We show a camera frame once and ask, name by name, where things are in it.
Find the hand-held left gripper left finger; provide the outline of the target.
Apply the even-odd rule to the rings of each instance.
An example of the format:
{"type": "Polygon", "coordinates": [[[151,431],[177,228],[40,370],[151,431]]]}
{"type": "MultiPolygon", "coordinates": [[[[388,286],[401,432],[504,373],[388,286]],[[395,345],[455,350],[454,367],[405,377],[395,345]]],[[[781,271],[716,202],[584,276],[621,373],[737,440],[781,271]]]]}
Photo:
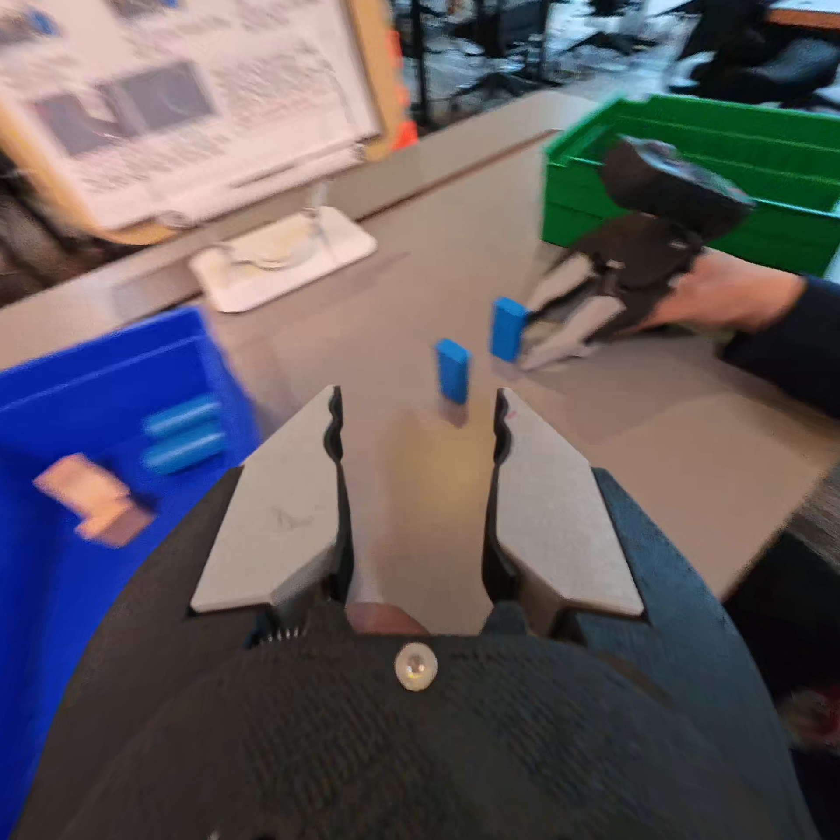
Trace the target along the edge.
{"type": "Polygon", "coordinates": [[[341,389],[329,385],[249,455],[192,596],[195,613],[281,610],[353,575],[341,389]]]}

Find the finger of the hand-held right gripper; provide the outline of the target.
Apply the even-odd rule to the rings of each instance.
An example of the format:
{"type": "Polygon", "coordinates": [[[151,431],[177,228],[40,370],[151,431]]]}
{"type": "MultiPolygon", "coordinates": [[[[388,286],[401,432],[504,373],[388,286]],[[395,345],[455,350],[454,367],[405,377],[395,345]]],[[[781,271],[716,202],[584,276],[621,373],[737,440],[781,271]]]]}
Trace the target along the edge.
{"type": "Polygon", "coordinates": [[[549,364],[586,357],[591,352],[590,340],[625,310],[623,301],[618,297],[588,297],[548,338],[523,354],[518,363],[519,368],[522,371],[536,371],[549,364]]]}
{"type": "Polygon", "coordinates": [[[529,317],[541,317],[547,310],[563,306],[589,293],[597,279],[592,259],[582,253],[567,253],[538,280],[529,293],[529,317]]]}

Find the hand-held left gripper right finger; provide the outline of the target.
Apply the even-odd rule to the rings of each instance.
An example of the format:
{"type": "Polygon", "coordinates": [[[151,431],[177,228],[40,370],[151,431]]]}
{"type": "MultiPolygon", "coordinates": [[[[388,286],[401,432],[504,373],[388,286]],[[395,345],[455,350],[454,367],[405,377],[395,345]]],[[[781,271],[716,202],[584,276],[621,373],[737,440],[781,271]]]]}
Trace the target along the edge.
{"type": "Polygon", "coordinates": [[[637,620],[644,602],[595,472],[512,389],[497,391],[482,583],[527,629],[551,635],[567,613],[637,620]]]}

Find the blue rectangular block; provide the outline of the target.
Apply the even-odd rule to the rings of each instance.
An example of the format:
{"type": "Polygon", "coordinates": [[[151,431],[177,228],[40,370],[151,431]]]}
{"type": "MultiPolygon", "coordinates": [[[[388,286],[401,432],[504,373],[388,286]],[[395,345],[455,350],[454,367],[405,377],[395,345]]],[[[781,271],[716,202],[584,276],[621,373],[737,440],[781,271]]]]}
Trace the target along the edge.
{"type": "Polygon", "coordinates": [[[449,402],[462,406],[469,396],[471,352],[451,339],[440,339],[434,346],[437,388],[449,402]]]}
{"type": "Polygon", "coordinates": [[[499,297],[493,302],[489,351],[494,357],[511,364],[517,361],[530,314],[530,310],[509,297],[499,297]]]}

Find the blue cylinder block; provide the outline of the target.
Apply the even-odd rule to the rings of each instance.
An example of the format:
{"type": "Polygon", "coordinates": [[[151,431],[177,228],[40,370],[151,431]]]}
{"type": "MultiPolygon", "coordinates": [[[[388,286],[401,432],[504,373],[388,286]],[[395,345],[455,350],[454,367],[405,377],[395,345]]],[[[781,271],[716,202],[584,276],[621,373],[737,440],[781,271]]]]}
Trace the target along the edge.
{"type": "Polygon", "coordinates": [[[215,395],[198,395],[146,416],[142,421],[143,433],[153,440],[184,434],[195,427],[217,422],[221,410],[215,395]]]}
{"type": "Polygon", "coordinates": [[[227,436],[217,423],[206,423],[164,437],[144,450],[143,467],[157,476],[172,476],[222,454],[227,436]]]}

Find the green plastic bin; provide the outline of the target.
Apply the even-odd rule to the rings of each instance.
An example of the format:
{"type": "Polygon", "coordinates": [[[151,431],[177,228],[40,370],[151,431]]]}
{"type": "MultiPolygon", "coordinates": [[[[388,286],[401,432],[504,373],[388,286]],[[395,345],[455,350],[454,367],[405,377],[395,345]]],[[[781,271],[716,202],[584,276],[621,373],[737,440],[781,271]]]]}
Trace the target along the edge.
{"type": "Polygon", "coordinates": [[[711,242],[752,263],[824,277],[839,242],[839,121],[835,115],[657,94],[615,98],[545,152],[541,238],[571,245],[624,215],[599,177],[621,135],[675,146],[747,193],[746,222],[711,242]]]}

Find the tan wooden block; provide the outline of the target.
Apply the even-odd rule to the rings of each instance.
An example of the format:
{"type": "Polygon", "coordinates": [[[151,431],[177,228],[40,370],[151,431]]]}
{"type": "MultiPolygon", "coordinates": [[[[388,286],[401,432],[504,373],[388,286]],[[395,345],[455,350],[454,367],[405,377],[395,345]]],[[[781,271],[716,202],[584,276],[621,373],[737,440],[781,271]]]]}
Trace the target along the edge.
{"type": "Polygon", "coordinates": [[[80,538],[111,549],[126,547],[155,520],[121,479],[83,454],[60,458],[32,484],[79,518],[80,538]]]}

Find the blue plastic bin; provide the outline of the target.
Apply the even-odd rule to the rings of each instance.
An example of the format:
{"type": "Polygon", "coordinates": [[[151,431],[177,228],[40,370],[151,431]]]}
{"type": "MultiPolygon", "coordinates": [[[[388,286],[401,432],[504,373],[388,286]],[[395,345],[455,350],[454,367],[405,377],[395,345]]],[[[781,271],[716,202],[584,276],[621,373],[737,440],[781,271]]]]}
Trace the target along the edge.
{"type": "Polygon", "coordinates": [[[12,831],[67,682],[102,618],[203,493],[261,443],[256,412],[197,308],[179,308],[15,366],[1,377],[1,827],[12,831]],[[142,464],[143,421],[200,396],[225,449],[176,476],[142,464]],[[154,511],[126,548],[80,538],[33,480],[87,456],[154,511]]]}

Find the person's right forearm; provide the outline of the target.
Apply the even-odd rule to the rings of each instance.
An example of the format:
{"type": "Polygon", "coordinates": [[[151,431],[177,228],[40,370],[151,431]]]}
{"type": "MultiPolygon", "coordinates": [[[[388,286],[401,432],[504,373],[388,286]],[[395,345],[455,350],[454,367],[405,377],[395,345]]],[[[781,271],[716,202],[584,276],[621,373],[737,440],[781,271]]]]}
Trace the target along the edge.
{"type": "Polygon", "coordinates": [[[792,309],[756,333],[736,332],[721,360],[783,394],[839,418],[839,286],[804,276],[792,309]]]}

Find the person's right hand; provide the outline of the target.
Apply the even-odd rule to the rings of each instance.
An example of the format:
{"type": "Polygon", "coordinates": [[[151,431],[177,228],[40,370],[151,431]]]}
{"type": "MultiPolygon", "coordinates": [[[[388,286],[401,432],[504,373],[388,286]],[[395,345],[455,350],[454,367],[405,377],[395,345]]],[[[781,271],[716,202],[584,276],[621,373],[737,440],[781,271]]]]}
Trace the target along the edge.
{"type": "Polygon", "coordinates": [[[706,249],[638,327],[756,333],[781,320],[805,287],[801,276],[706,249]]]}

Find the black office chair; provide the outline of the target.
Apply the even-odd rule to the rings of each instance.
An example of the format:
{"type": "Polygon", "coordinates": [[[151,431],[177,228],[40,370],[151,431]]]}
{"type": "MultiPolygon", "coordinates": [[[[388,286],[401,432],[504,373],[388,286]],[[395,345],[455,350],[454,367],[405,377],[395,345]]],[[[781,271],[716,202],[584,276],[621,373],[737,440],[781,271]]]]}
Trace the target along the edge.
{"type": "Polygon", "coordinates": [[[839,110],[838,2],[689,2],[698,15],[669,74],[678,95],[839,110]]]}

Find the orange traffic cone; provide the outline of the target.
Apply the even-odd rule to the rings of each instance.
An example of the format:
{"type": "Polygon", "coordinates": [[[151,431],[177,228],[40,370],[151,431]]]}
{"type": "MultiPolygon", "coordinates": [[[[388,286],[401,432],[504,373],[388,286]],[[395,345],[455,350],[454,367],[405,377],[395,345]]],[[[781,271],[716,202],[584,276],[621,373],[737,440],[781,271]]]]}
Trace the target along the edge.
{"type": "Polygon", "coordinates": [[[401,109],[401,120],[392,144],[392,151],[399,151],[417,143],[417,125],[413,119],[411,110],[411,94],[403,78],[404,59],[400,35],[394,28],[391,28],[388,36],[388,51],[394,71],[395,92],[401,109]]]}

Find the person's dark clothing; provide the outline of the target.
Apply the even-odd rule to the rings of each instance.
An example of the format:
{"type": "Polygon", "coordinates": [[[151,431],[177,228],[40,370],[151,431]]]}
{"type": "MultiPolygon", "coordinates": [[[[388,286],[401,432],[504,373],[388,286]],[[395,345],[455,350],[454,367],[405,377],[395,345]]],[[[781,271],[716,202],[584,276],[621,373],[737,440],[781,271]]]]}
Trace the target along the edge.
{"type": "Polygon", "coordinates": [[[782,532],[724,606],[773,699],[822,838],[839,838],[839,578],[782,532]]]}

